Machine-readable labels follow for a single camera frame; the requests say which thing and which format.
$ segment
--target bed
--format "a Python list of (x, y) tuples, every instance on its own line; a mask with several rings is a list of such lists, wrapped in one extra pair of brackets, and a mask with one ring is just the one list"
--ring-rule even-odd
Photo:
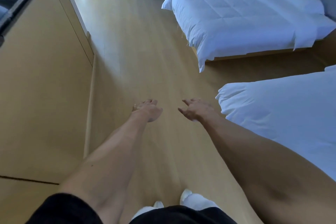
[(320, 0), (165, 0), (162, 9), (197, 51), (199, 72), (216, 57), (309, 48), (336, 28)]
[(336, 181), (336, 65), (324, 72), (226, 84), (226, 119), (295, 151)]

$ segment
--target wooden cabinet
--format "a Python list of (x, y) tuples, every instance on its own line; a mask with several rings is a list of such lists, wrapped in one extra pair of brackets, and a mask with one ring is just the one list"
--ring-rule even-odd
[(60, 183), (73, 171), (91, 73), (59, 0), (31, 0), (0, 47), (0, 175)]

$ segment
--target foot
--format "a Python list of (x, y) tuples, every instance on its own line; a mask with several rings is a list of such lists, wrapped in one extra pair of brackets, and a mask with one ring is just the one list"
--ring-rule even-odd
[(153, 205), (155, 208), (164, 208), (164, 205), (161, 201), (156, 201)]
[(180, 198), (180, 205), (183, 205), (183, 201), (192, 194), (191, 190), (185, 189), (182, 192), (181, 198)]

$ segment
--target white comforter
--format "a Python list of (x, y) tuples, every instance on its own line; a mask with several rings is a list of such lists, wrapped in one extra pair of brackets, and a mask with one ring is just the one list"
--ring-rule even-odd
[(325, 72), (229, 83), (226, 118), (306, 158), (336, 181), (336, 66)]
[(214, 57), (311, 47), (314, 21), (285, 0), (165, 0), (190, 46), (199, 71)]

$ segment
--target finger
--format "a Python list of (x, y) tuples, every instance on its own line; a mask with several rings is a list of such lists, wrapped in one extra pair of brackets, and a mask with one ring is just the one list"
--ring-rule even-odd
[(187, 106), (192, 103), (190, 99), (183, 99), (182, 102), (185, 103)]
[(181, 107), (178, 107), (177, 108), (179, 110), (180, 113), (182, 113), (184, 115), (184, 113), (187, 111), (186, 108), (181, 108)]

